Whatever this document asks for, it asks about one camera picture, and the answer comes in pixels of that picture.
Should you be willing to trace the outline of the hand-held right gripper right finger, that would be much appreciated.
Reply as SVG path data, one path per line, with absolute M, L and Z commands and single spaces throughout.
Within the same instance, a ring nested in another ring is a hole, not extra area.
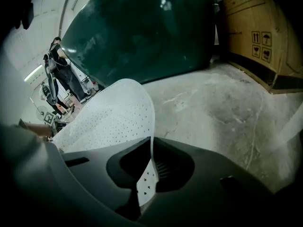
M 252 227 L 267 221 L 273 195 L 227 157 L 155 138 L 159 181 L 140 218 L 147 227 Z

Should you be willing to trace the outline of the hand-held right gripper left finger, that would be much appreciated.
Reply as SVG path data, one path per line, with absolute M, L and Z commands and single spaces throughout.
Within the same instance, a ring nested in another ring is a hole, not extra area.
M 151 138 L 62 154 L 80 184 L 117 214 L 137 220 L 141 214 L 137 182 L 151 159 Z

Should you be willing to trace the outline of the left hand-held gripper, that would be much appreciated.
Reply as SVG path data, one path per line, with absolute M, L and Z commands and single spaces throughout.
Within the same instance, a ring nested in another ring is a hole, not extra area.
M 56 116 L 53 113 L 50 113 L 48 111 L 44 112 L 44 123 L 50 126 L 52 136 L 55 136 L 57 134 L 56 126 L 55 126 L 55 119 Z

